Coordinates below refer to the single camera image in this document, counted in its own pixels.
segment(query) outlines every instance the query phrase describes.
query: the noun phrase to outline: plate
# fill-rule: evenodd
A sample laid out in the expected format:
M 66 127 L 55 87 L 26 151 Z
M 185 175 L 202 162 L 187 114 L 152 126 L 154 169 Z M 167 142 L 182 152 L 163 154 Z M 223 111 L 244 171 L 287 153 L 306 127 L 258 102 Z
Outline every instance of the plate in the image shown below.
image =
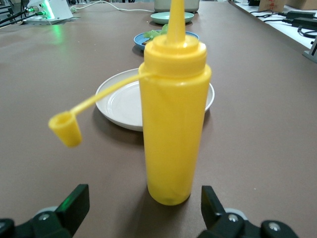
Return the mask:
M 144 38 L 144 37 L 143 37 L 143 34 L 144 34 L 144 33 L 141 33 L 141 34 L 137 35 L 136 37 L 134 37 L 134 39 L 133 39 L 134 43 L 135 43 L 141 50 L 144 50 L 144 48 L 145 48 L 145 45 L 142 45 L 142 43 L 146 42 L 146 41 L 149 39 L 149 38 Z M 199 36 L 196 35 L 196 34 L 193 33 L 193 32 L 186 31 L 186 35 L 194 36 L 194 37 L 196 37 L 196 38 L 199 40 Z
M 138 73 L 138 69 L 131 69 L 119 73 L 103 82 L 96 94 L 104 89 Z M 207 111 L 214 100 L 214 89 L 209 84 L 205 111 Z M 123 128 L 143 131 L 142 108 L 139 82 L 127 84 L 112 94 L 96 102 L 99 111 L 111 122 Z
M 185 13 L 185 23 L 190 22 L 193 19 L 194 15 L 192 13 Z M 169 11 L 158 12 L 151 15 L 153 22 L 161 25 L 165 25 L 169 20 Z

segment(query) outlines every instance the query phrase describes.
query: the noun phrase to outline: white cable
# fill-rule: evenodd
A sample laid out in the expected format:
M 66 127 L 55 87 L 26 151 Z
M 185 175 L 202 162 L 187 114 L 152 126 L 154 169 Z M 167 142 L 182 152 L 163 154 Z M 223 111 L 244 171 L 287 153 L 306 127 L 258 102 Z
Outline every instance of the white cable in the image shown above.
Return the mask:
M 110 2 L 107 2 L 107 1 L 96 1 L 96 2 L 94 2 L 92 4 L 89 4 L 89 5 L 83 6 L 83 7 L 74 7 L 74 6 L 72 6 L 70 8 L 70 10 L 71 10 L 71 12 L 77 12 L 77 10 L 87 8 L 87 7 L 95 5 L 97 3 L 107 3 L 107 4 L 111 5 L 111 6 L 113 6 L 115 9 L 119 10 L 119 11 L 147 11 L 147 12 L 154 12 L 154 11 L 145 10 L 145 9 L 122 9 L 122 8 L 116 7 L 115 5 L 113 5 L 113 4 L 111 4 Z

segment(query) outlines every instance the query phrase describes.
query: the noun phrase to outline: green plate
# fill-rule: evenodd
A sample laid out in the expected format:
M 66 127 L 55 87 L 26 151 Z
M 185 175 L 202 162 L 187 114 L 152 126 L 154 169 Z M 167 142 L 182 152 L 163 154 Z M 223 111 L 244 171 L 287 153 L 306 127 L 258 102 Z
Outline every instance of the green plate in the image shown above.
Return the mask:
M 194 15 L 192 13 L 185 13 L 185 23 L 190 22 L 193 19 Z M 154 13 L 151 15 L 153 22 L 161 25 L 168 24 L 169 20 L 169 11 Z

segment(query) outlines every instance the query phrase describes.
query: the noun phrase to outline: blue plate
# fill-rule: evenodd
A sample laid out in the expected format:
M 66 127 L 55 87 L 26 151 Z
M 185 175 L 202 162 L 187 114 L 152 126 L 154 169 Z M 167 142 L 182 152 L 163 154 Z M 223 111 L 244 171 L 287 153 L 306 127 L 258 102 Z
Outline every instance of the blue plate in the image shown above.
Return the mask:
M 149 38 L 144 38 L 143 37 L 143 34 L 144 33 L 141 33 L 139 35 L 137 35 L 136 37 L 134 37 L 134 43 L 141 49 L 141 50 L 144 50 L 145 46 L 142 45 L 143 42 L 146 42 Z M 199 40 L 199 36 L 196 35 L 195 33 L 193 32 L 189 32 L 189 31 L 186 31 L 186 35 L 189 35 L 189 36 L 194 36 L 196 37 L 198 40 Z

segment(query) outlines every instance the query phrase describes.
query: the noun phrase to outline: screw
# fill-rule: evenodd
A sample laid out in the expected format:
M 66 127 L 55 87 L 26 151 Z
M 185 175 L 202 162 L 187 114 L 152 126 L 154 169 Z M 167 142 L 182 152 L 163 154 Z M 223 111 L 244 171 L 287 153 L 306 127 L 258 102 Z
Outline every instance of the screw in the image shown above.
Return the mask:
M 232 222 L 237 222 L 239 219 L 238 219 L 238 217 L 236 216 L 236 215 L 234 215 L 234 214 L 230 214 L 229 216 L 228 216 L 228 219 L 230 220 L 230 221 L 232 221 Z
M 39 220 L 45 221 L 48 217 L 50 217 L 49 214 L 43 214 L 43 215 L 40 215 Z
M 279 227 L 279 225 L 278 225 L 277 223 L 275 223 L 275 222 L 270 222 L 270 223 L 268 224 L 268 227 L 269 227 L 271 230 L 276 231 L 276 232 L 278 232 L 279 230 L 281 230 L 281 228 Z

